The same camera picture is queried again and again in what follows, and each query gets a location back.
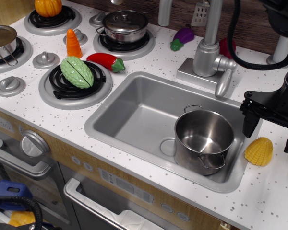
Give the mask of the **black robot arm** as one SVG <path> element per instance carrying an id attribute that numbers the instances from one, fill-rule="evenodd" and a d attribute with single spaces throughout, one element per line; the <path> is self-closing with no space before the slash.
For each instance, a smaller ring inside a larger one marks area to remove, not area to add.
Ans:
<path id="1" fill-rule="evenodd" d="M 263 0 L 268 20 L 275 32 L 288 38 L 288 0 Z M 246 91 L 240 110 L 245 115 L 243 133 L 252 136 L 260 119 L 288 128 L 288 72 L 284 83 L 273 92 Z M 288 153 L 288 139 L 284 152 Z"/>

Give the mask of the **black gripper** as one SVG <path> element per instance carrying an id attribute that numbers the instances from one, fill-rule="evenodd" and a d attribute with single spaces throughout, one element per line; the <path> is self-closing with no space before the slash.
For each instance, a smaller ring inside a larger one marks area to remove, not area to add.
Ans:
<path id="1" fill-rule="evenodd" d="M 242 130 L 245 137 L 252 136 L 260 118 L 288 128 L 288 90 L 247 91 L 244 97 L 240 110 L 245 115 Z M 284 152 L 288 153 L 288 139 Z"/>

